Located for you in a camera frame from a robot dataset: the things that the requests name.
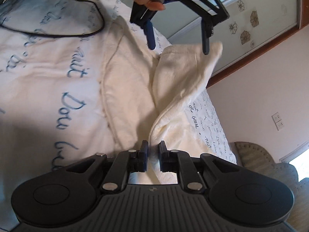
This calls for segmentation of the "olive green headboard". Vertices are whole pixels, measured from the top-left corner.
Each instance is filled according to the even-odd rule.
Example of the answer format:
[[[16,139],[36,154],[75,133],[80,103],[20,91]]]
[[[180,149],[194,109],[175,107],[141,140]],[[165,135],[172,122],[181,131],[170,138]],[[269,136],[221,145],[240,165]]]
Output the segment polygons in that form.
[[[294,206],[288,223],[297,231],[308,231],[308,178],[299,180],[296,168],[288,163],[275,163],[272,156],[258,144],[234,143],[238,163],[244,168],[276,179],[287,185],[294,194]]]

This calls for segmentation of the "white floral wardrobe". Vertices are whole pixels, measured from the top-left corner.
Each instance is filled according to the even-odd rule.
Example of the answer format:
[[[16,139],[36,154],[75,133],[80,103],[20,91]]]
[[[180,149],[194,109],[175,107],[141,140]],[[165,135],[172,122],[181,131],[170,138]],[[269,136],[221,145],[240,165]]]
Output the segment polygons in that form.
[[[214,29],[223,54],[208,86],[228,77],[308,25],[308,0],[223,0],[230,17]]]

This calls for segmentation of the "white script-print duvet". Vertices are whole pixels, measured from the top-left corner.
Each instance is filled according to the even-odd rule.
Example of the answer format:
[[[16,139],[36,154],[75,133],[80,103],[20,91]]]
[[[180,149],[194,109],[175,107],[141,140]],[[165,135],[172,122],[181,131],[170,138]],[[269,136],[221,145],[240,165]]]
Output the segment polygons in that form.
[[[17,225],[10,199],[24,181],[117,148],[103,108],[101,65],[120,0],[6,0],[1,5],[1,231]],[[185,108],[211,153],[236,162],[205,90]]]

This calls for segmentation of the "white wall socket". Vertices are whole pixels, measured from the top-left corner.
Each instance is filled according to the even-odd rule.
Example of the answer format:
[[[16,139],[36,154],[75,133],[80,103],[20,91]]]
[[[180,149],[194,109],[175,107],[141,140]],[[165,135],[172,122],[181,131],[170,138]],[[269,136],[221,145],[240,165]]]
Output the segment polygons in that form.
[[[284,123],[282,121],[281,115],[279,112],[272,115],[272,119],[276,125],[278,131],[282,130],[284,127]]]

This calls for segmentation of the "cream fleece pants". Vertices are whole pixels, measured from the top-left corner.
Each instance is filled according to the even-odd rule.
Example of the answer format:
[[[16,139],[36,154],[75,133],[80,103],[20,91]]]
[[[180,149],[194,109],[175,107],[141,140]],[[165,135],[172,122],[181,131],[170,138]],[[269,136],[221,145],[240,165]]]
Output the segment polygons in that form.
[[[199,44],[148,49],[122,17],[112,21],[101,65],[101,96],[117,148],[138,149],[149,142],[148,171],[132,173],[132,184],[173,184],[172,173],[160,171],[158,144],[193,157],[211,153],[188,121],[185,108],[206,88],[223,45],[214,42],[205,55]]]

